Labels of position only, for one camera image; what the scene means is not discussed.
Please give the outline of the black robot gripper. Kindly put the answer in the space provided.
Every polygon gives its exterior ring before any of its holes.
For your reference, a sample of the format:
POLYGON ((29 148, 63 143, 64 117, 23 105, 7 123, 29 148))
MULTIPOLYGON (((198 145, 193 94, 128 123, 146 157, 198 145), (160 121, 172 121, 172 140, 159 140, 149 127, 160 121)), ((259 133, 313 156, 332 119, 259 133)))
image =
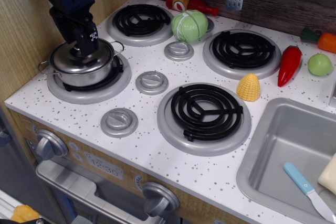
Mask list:
POLYGON ((99 49, 99 37, 93 15, 90 13, 95 0, 49 1, 52 4, 49 14, 64 40, 68 44, 76 40, 83 57, 96 52, 99 49))

